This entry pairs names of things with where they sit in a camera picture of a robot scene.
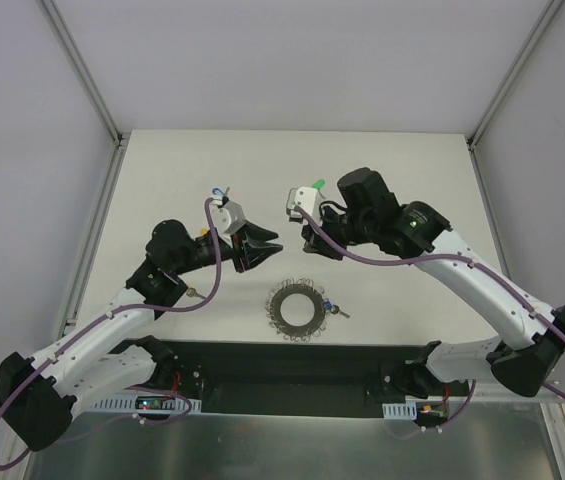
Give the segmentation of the metal disc keyring holder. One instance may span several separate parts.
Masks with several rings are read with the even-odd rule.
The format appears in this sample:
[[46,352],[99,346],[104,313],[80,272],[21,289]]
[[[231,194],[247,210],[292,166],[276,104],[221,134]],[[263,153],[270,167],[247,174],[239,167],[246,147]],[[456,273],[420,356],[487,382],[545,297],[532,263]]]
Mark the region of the metal disc keyring holder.
[[309,342],[326,329],[330,306],[320,284],[309,278],[288,278],[270,290],[265,311],[268,324],[284,340]]

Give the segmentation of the key with solid blue tag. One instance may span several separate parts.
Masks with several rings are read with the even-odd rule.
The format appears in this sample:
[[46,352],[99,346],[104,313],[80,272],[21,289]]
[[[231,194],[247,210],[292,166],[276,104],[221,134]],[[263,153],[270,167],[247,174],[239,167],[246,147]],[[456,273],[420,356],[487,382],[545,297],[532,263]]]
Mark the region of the key with solid blue tag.
[[333,316],[342,316],[344,318],[350,318],[350,315],[344,312],[339,305],[333,304],[331,301],[326,300],[324,302],[325,312]]

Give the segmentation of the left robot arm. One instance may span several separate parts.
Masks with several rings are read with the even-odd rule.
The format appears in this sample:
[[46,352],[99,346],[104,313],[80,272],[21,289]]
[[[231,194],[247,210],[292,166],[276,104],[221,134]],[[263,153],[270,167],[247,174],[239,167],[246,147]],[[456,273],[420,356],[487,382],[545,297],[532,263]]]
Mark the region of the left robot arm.
[[221,208],[207,233],[192,237],[182,222],[158,223],[145,258],[102,313],[55,343],[25,357],[13,352],[0,363],[0,421],[29,452],[54,444],[84,410],[127,387],[168,389],[174,380],[173,354],[153,336],[120,354],[111,351],[131,333],[164,313],[198,310],[178,301],[189,289],[183,275],[225,261],[239,273],[281,251],[277,233]]

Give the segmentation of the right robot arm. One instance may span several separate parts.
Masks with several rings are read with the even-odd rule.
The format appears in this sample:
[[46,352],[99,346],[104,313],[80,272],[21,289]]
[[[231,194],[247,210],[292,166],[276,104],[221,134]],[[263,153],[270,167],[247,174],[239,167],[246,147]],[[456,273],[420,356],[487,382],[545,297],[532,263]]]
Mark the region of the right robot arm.
[[307,253],[362,262],[350,247],[373,244],[385,266],[414,265],[441,282],[495,331],[468,343],[433,341],[391,376],[394,387],[424,398],[454,381],[495,380],[527,398],[537,395],[565,351],[565,305],[552,307],[494,271],[430,205],[398,202],[368,167],[337,182],[343,205],[317,187],[290,190],[286,212],[302,223]]

